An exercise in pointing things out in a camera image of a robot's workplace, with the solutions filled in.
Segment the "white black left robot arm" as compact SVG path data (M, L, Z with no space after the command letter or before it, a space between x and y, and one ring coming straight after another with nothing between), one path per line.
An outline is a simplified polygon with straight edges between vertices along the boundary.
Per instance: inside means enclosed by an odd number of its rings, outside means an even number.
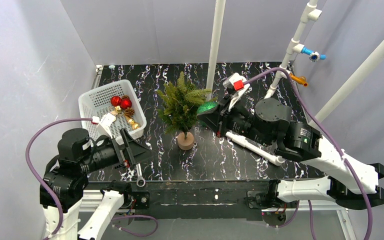
M51 160L58 166L48 168L43 176L44 182L60 201L62 210L58 209L46 189L40 188L39 200L48 234L46 239L99 240L118 209L127 208L130 214L140 199L144 198L133 192L130 183L114 180L100 190L101 202L86 224L78 228L80 206L89 183L88 174L110 166L126 169L136 167L140 173L140 164L153 158L153 152L136 142L126 129L120 130L120 133L122 144L105 135L93 140L83 128L63 133L57 145L58 155Z

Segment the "orange brass tap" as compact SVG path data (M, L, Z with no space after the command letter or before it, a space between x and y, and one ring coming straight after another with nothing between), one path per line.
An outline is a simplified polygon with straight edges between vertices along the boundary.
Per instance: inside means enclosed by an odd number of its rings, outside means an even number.
M304 76L296 76L292 73L289 74L290 78L295 81L297 84L299 85L302 85L304 87L307 87L308 86L308 82L307 82L307 79L306 77Z

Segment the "silver combination wrench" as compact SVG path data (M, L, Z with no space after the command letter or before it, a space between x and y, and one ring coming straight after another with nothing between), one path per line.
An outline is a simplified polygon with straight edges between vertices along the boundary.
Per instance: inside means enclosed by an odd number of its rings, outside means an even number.
M135 166L136 169L136 174L137 174L137 180L136 180L136 185L140 188L144 187L146 184L146 180L143 177L143 171L142 171L142 166L140 163L138 163Z

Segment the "gold bell ornament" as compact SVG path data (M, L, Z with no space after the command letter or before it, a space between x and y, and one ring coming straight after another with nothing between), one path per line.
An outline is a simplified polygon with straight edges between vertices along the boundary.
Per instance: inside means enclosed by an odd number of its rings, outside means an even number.
M125 114L124 117L132 130L137 130L141 127L131 116Z

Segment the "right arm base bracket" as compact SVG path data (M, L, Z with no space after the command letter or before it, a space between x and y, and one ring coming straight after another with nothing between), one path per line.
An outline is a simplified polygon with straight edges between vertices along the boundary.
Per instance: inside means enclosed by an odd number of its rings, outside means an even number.
M269 193L251 190L246 193L245 202L250 209L260 210L263 220L272 227L280 227L286 223L288 204Z

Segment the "green glitter bauble ornament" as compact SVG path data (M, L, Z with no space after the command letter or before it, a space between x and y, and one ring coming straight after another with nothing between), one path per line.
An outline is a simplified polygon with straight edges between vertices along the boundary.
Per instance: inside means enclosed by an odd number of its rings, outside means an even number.
M216 108L218 104L215 101L206 101L202 105L200 105L197 109L197 114L201 114L213 108Z

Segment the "black front mounting rail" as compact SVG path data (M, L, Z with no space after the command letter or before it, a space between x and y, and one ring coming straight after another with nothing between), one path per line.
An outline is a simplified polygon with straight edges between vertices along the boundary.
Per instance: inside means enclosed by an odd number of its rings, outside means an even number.
M156 219L246 219L259 221L261 209L247 198L267 193L270 180L148 181L131 182L138 214Z

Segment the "brown pine cone ornament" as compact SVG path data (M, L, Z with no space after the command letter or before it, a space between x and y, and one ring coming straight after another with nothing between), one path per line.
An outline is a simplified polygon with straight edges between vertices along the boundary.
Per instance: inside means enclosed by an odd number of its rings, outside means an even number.
M135 110L132 107L128 107L123 111L125 117L133 118L135 114Z

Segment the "small green christmas tree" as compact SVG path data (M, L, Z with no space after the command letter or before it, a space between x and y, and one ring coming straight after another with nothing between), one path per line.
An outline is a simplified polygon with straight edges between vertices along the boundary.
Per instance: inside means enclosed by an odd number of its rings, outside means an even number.
M165 83L164 90L158 89L156 93L162 99L162 108L157 113L165 124L165 133L178 133L176 141L179 148L185 151L192 149L195 137L191 129L198 121L199 107L207 101L212 90L197 88L182 71L175 83Z

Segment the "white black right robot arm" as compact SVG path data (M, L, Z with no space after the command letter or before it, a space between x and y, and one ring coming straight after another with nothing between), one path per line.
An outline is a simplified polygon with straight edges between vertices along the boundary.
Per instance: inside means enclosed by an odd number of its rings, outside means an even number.
M325 200L352 210L384 205L384 177L380 163L364 164L346 153L339 153L320 131L305 122L292 120L292 109L273 98L257 102L254 111L241 103L231 105L231 97L206 102L197 118L218 137L246 139L258 144L275 144L274 157L316 168L325 176L313 180L271 180L268 189L249 197L262 209L299 200Z

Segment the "white plastic basket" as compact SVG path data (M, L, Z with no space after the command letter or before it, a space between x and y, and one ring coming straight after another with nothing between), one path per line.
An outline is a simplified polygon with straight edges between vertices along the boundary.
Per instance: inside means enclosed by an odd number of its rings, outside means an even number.
M133 129L132 125L128 122L125 116L118 114L115 121L109 126L112 137L114 137L118 144L123 143L120 130L126 129L130 136L137 140L144 134L147 120L144 115L140 101L134 91L131 82L127 79L115 81L81 94L78 98L79 113L82 118L99 117L102 119L108 113L115 110L110 100L114 96L122 97L127 95L131 102L134 114L133 121L138 123L139 128Z

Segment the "blue tap valve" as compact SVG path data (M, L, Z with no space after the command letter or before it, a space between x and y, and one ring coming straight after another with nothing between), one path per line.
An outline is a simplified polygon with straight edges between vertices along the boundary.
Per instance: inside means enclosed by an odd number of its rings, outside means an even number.
M317 62L317 61L320 61L320 60L325 60L327 58L326 55L320 54L319 52L313 51L313 50L311 50L311 49L309 49L307 47L303 47L300 53L308 55L309 60L312 61L312 62Z

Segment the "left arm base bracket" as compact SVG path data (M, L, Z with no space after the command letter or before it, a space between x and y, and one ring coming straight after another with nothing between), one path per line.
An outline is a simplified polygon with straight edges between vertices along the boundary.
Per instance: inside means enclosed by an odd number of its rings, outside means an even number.
M136 214L136 210L147 210L149 208L150 193L133 188L129 182L114 180L107 189L123 193L124 203L115 214L115 217L133 216Z

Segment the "red bauble ornament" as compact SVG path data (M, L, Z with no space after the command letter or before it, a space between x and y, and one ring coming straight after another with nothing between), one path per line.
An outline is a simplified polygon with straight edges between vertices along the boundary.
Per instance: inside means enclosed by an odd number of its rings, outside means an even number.
M132 101L130 100L130 98L121 98L121 101L120 101L120 107L123 109L123 110L126 110L128 108L131 108L133 105Z
M118 95L116 96L113 96L111 99L110 99L110 103L112 106L114 107L117 107L117 106L120 106L122 104L122 98Z

